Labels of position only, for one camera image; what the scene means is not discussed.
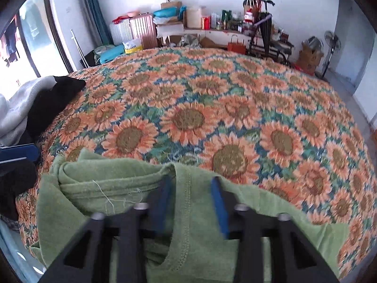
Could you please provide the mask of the white grey garment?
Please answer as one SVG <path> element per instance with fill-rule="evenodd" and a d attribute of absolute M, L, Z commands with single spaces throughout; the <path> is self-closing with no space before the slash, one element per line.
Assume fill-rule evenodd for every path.
<path fill-rule="evenodd" d="M 37 95 L 40 91 L 52 89 L 56 83 L 53 76 L 37 78 L 23 84 L 9 100 L 1 95 L 1 146 L 13 146 L 19 142 Z"/>

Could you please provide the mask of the orange shopping bag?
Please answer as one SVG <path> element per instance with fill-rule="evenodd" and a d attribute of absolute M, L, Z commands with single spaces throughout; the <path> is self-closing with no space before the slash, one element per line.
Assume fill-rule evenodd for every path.
<path fill-rule="evenodd" d="M 238 35 L 233 34 L 230 41 L 227 43 L 227 50 L 229 52 L 236 52 L 245 55 L 247 51 L 245 40 L 243 38 L 239 40 Z"/>

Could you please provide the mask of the cream plastic bucket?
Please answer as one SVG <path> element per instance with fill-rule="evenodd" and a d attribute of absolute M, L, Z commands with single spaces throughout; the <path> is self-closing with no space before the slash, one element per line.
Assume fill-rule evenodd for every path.
<path fill-rule="evenodd" d="M 190 6 L 186 9 L 187 28 L 201 29 L 202 27 L 202 8 Z"/>

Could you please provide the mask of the black garment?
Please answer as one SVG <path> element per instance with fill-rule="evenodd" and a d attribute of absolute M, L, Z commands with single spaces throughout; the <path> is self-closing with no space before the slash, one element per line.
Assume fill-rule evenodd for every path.
<path fill-rule="evenodd" d="M 56 84 L 50 90 L 40 91 L 28 112 L 27 124 L 18 144 L 34 143 L 52 124 L 59 113 L 86 86 L 84 80 L 68 76 L 54 77 Z"/>

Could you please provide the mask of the red tin can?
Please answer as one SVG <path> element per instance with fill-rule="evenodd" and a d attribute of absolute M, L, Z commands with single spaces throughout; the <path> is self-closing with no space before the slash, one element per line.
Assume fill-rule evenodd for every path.
<path fill-rule="evenodd" d="M 201 18 L 201 29 L 210 30 L 211 29 L 211 17 L 206 16 Z"/>

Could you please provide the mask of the teal flat cushion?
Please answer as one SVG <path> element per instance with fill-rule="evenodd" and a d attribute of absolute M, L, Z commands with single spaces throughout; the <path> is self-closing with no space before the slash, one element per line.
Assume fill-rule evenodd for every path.
<path fill-rule="evenodd" d="M 123 44 L 113 47 L 112 49 L 106 50 L 100 54 L 100 64 L 108 63 L 118 56 L 121 56 L 125 53 L 125 48 Z"/>

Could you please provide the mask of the teal basin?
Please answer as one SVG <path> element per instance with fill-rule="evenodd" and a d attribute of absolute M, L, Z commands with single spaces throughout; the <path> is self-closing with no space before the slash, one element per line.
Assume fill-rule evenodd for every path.
<path fill-rule="evenodd" d="M 157 10 L 153 13 L 154 17 L 158 18 L 170 18 L 170 17 L 175 17 L 177 15 L 177 7 L 169 7 L 169 8 L 162 8 L 160 10 Z"/>

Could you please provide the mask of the brown cardboard box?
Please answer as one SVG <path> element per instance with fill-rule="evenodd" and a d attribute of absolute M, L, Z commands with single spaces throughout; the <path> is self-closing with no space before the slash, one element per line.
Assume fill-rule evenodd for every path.
<path fill-rule="evenodd" d="M 323 56 L 324 54 L 321 50 L 312 50 L 306 43 L 302 42 L 302 49 L 299 52 L 295 65 L 302 72 L 314 75 Z"/>

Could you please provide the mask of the white ribbed suitcase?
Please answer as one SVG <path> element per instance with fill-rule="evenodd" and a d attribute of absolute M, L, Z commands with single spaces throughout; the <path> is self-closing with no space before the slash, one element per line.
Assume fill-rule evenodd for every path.
<path fill-rule="evenodd" d="M 112 36 L 114 45 L 120 45 L 133 40 L 132 29 L 129 19 L 123 19 L 116 23 L 109 24 L 109 30 Z"/>

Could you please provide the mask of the sunflower pattern bedspread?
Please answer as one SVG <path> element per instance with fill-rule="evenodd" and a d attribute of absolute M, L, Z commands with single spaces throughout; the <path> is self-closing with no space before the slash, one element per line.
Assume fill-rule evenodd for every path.
<path fill-rule="evenodd" d="M 376 245 L 374 165 L 328 83 L 279 63 L 193 48 L 142 50 L 72 76 L 86 86 L 41 135 L 37 184 L 16 202 L 20 237 L 35 258 L 41 176 L 55 157 L 74 162 L 82 150 L 197 167 L 271 192 L 312 224 L 345 224 L 340 279 Z"/>

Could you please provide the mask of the black standing fan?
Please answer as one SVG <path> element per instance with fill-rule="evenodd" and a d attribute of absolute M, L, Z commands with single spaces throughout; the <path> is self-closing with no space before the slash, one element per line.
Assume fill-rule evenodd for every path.
<path fill-rule="evenodd" d="M 340 39 L 335 33 L 331 32 L 331 31 L 326 31 L 325 34 L 324 34 L 324 37 L 325 37 L 325 41 L 328 45 L 328 54 L 327 54 L 327 57 L 325 59 L 323 71 L 322 71 L 322 74 L 321 74 L 321 77 L 320 77 L 321 80 L 325 80 L 325 74 L 326 74 L 326 72 L 327 72 L 327 70 L 330 66 L 330 62 L 332 60 L 334 53 L 341 50 Z"/>

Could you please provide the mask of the green knit shirt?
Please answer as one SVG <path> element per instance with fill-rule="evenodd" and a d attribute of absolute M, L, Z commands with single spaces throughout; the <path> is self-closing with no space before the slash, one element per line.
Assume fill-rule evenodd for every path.
<path fill-rule="evenodd" d="M 164 229 L 144 239 L 146 282 L 234 282 L 238 240 L 221 232 L 211 182 L 257 213 L 287 213 L 338 276 L 337 254 L 349 230 L 345 224 L 315 225 L 293 205 L 254 185 L 237 185 L 218 174 L 179 163 L 153 165 L 131 158 L 105 158 L 82 150 L 70 162 L 55 157 L 41 176 L 37 198 L 38 241 L 31 247 L 47 269 L 94 213 L 112 216 L 147 200 L 163 176 L 172 187 Z M 117 282 L 118 237 L 112 241 L 110 281 Z M 263 238 L 264 281 L 271 281 L 270 241 Z"/>

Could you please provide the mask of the teal curtain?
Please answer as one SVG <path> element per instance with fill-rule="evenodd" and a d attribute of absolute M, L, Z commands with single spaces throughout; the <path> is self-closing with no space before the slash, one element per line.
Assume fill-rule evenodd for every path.
<path fill-rule="evenodd" d="M 82 0 L 88 27 L 96 45 L 113 44 L 109 27 L 100 8 L 99 0 Z"/>

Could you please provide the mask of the yellow white bag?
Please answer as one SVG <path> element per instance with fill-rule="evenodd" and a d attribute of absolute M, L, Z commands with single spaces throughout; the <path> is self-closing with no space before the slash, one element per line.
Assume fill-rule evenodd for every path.
<path fill-rule="evenodd" d="M 136 38 L 127 42 L 123 42 L 123 47 L 125 54 L 132 54 L 133 52 L 143 50 L 143 43 L 141 39 Z"/>

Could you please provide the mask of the pink ribbed suitcase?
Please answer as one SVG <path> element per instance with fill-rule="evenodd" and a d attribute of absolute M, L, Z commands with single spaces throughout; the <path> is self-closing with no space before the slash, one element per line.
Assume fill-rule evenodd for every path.
<path fill-rule="evenodd" d="M 144 49 L 158 47 L 156 27 L 153 22 L 152 14 L 146 13 L 132 17 L 130 19 L 130 26 L 134 39 L 140 39 Z"/>

